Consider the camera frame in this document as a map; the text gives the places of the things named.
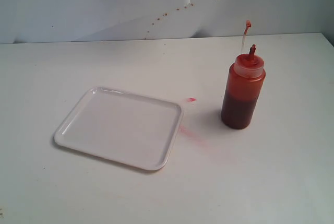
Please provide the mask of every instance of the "white backdrop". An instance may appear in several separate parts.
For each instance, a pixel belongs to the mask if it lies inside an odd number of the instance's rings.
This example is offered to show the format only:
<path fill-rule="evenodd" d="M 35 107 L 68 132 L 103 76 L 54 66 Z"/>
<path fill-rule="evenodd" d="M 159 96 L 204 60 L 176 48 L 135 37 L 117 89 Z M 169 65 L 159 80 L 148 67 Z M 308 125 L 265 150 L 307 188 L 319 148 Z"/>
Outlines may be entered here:
<path fill-rule="evenodd" d="M 246 19 L 253 24 L 250 34 L 323 32 L 334 41 L 334 0 L 155 1 L 137 12 L 126 0 L 122 5 L 130 12 L 115 24 L 111 7 L 105 10 L 92 0 L 0 0 L 0 42 L 235 36 Z"/>

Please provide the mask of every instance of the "table surface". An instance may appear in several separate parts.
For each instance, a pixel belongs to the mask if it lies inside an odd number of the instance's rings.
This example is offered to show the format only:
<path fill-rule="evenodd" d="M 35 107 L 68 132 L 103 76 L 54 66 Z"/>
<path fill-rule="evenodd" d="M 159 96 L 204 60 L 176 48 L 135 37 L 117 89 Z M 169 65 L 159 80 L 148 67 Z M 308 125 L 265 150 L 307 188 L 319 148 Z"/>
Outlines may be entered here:
<path fill-rule="evenodd" d="M 267 77 L 240 131 L 219 113 L 241 37 L 0 45 L 0 224 L 334 223 L 334 48 L 319 33 L 251 44 Z M 53 143 L 94 86 L 183 105 L 163 169 Z"/>

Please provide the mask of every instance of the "white wall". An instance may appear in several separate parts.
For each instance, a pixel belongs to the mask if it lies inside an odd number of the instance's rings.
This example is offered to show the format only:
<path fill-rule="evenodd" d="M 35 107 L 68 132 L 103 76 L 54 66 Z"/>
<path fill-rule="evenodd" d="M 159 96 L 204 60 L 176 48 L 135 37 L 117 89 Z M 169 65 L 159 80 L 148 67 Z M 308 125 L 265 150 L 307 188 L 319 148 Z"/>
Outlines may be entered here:
<path fill-rule="evenodd" d="M 59 0 L 50 2 L 56 9 L 63 9 Z M 235 36 L 242 34 L 246 19 L 253 24 L 250 34 L 323 32 L 332 43 L 334 40 L 333 0 L 192 0 L 192 3 L 187 9 L 166 8 L 80 38 L 58 41 Z M 29 27 L 29 20 L 45 20 L 42 7 L 30 11 L 27 18 L 20 13 L 22 6 L 29 9 L 24 1 L 0 0 L 0 4 L 10 10 L 7 17 L 0 18 L 0 42 L 42 42 L 42 35 L 57 30 Z"/>

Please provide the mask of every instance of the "red squeeze bottle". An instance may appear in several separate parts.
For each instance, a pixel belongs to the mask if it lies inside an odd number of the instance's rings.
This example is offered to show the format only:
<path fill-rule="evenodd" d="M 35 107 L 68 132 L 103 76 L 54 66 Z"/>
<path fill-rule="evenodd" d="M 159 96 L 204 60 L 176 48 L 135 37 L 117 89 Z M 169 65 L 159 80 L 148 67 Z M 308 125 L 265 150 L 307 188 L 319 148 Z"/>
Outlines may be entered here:
<path fill-rule="evenodd" d="M 241 54 L 230 66 L 221 110 L 221 120 L 234 129 L 247 127 L 266 77 L 265 62 L 255 55 L 255 45 L 249 54 Z"/>

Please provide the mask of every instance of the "ketchup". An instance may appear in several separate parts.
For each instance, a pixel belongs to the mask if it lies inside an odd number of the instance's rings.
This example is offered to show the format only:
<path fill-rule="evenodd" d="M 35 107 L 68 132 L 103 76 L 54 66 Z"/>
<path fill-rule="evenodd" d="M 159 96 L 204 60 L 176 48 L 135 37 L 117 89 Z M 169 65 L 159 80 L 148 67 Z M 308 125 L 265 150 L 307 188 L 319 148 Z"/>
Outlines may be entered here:
<path fill-rule="evenodd" d="M 239 55 L 230 66 L 221 110 L 221 120 L 234 129 L 247 127 L 266 77 L 265 62 L 255 55 L 255 45 L 248 54 Z"/>

